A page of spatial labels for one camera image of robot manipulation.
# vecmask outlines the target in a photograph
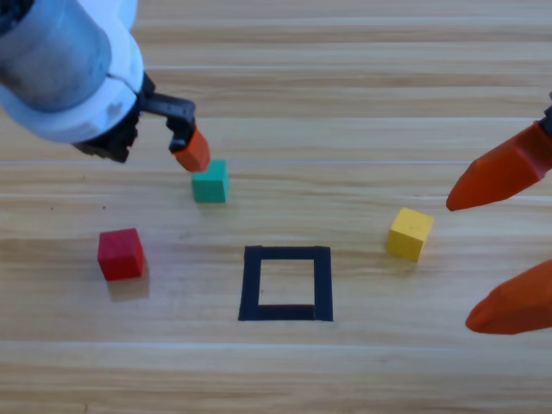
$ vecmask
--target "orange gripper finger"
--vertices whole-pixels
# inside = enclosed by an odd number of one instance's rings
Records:
[[[200,173],[209,167],[210,150],[209,143],[199,132],[198,127],[194,129],[191,140],[186,148],[173,153],[181,166],[191,173]]]
[[[552,327],[552,260],[495,288],[466,326],[482,334],[516,335]]]
[[[533,123],[475,160],[448,195],[451,211],[506,200],[552,169],[552,137]]]

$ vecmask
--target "cube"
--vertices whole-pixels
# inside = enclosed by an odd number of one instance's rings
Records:
[[[213,160],[205,172],[191,176],[193,196],[198,203],[226,203],[229,175],[225,160]]]
[[[387,252],[418,261],[430,235],[434,218],[403,208],[389,232]]]
[[[102,233],[97,261],[108,282],[140,278],[144,252],[136,229]]]

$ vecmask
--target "red cube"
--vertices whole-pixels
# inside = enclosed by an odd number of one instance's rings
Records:
[[[109,231],[100,235],[97,261],[108,282],[140,278],[144,251],[136,229]]]

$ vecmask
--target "yellow cube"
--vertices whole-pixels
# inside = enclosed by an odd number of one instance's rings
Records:
[[[401,209],[391,226],[387,252],[418,261],[433,226],[433,217]]]

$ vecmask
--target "black square outline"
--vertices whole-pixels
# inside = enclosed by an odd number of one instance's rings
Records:
[[[331,252],[329,248],[264,248],[246,246],[239,321],[333,322]],[[314,305],[259,304],[260,265],[263,260],[313,260]]]

